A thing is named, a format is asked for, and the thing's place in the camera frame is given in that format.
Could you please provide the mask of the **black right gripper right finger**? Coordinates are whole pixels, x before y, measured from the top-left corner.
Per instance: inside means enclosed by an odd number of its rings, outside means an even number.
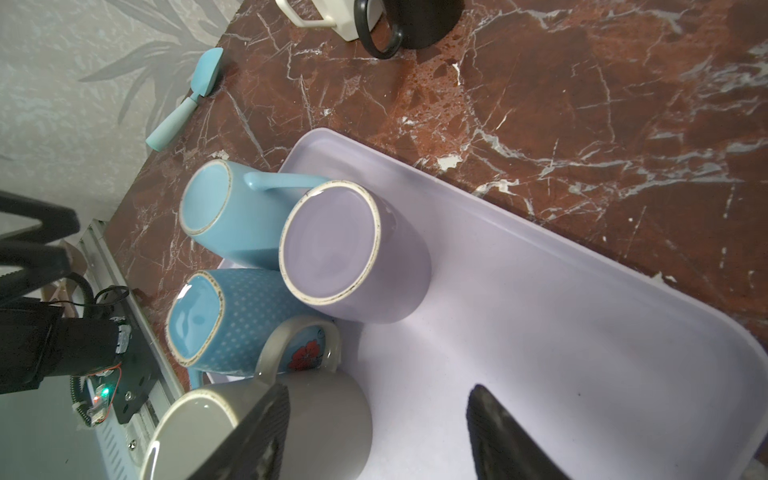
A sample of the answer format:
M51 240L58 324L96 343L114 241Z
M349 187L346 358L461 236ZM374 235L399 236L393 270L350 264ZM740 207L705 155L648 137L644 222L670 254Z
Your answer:
M471 390L466 419L478 479L568 479L485 386Z

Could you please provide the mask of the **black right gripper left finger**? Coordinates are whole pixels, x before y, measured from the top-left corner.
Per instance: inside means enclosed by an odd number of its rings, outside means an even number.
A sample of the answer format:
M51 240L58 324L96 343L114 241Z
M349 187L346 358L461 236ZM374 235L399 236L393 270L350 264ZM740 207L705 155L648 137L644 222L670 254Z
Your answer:
M278 479L290 411L288 389L270 387L189 479Z

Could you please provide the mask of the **black mug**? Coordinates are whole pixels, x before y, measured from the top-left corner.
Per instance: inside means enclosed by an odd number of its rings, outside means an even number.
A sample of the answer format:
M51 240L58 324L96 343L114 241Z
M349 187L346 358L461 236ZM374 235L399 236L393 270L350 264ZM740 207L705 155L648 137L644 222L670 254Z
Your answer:
M391 35L387 47L376 47L368 25L368 0L353 2L353 18L365 50L377 59L389 59L399 49L423 49L444 38L458 23L462 0L384 0Z

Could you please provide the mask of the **white faceted mug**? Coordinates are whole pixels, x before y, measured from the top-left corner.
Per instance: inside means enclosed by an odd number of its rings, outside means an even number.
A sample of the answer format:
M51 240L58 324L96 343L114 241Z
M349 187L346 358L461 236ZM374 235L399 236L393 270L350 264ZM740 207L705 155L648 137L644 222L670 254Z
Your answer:
M291 7L286 0L276 0L276 5L283 14L296 26L303 29L331 29L347 42L359 38L354 19L353 0L318 0L313 1L320 20L305 20Z

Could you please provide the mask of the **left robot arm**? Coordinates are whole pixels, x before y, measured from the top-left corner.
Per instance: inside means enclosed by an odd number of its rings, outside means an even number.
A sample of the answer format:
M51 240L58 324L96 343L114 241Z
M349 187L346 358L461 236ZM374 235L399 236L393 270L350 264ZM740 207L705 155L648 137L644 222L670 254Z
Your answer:
M82 377L119 365L130 341L130 326L111 318L85 278L72 268L65 248L53 243L78 232L74 210L2 192L1 211L35 220L1 236L1 392L37 389L47 377ZM83 315L67 317L66 302L32 293L53 282L72 280L81 289Z

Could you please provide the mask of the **grey mug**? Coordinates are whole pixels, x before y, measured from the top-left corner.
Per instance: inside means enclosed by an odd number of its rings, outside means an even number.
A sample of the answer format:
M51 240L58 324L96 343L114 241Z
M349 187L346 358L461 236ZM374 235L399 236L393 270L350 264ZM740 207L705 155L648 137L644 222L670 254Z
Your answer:
M289 342L309 327L325 336L320 365L279 373ZM145 454L141 478L189 479L277 384L288 389L291 408L278 479L358 478L371 450L372 415L360 386L338 368L341 352L332 321L297 316L283 322L268 338L252 378L199 387L171 405Z

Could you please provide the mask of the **blue polka dot mug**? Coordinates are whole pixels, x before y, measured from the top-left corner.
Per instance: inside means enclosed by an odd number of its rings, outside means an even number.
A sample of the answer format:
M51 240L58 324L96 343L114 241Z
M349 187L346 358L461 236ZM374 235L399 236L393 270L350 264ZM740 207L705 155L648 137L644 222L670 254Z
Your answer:
M196 389L203 385L205 372L251 377L274 330L305 315L329 318L296 299L277 271L200 270L174 300L165 336Z

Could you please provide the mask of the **lavender mug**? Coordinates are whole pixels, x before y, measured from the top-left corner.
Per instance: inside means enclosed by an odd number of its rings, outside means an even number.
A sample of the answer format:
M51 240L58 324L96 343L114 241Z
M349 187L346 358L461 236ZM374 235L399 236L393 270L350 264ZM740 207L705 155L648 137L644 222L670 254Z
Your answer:
M298 300L347 321L405 319L432 278L428 246L414 225L381 196L346 180L300 198L284 225L278 259Z

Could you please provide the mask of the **light blue mug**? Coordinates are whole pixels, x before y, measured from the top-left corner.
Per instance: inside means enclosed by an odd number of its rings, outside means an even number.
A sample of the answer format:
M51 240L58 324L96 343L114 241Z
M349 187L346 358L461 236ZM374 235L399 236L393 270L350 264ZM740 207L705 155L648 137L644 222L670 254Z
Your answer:
M285 222L298 200L326 183L322 176L262 172L212 160L184 189L179 223L196 243L245 267L277 270Z

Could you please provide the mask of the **lavender plastic tray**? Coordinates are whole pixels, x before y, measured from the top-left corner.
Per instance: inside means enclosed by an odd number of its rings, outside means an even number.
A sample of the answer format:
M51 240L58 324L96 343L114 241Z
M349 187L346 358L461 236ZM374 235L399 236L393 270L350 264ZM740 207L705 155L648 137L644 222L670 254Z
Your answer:
M410 316L339 323L363 478L474 478L476 385L574 479L736 479L766 438L766 353L723 313L329 129L282 169L370 189L431 255Z

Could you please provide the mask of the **green circuit board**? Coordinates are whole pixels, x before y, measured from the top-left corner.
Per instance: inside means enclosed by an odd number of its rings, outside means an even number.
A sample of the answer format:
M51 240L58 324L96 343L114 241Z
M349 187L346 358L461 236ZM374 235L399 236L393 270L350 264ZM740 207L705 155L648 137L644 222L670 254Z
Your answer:
M69 378L72 409L85 428L95 428L107 419L121 379L120 368Z

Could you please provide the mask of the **light blue silicone spatula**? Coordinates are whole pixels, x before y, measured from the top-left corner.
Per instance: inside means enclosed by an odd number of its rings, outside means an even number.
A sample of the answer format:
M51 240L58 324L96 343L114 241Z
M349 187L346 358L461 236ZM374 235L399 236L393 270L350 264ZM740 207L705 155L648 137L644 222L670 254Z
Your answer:
M184 98L146 138L145 143L154 151L162 151L182 131L191 115L197 109L199 100L208 96L219 76L223 49L216 47L204 52L194 69L190 88L191 94Z

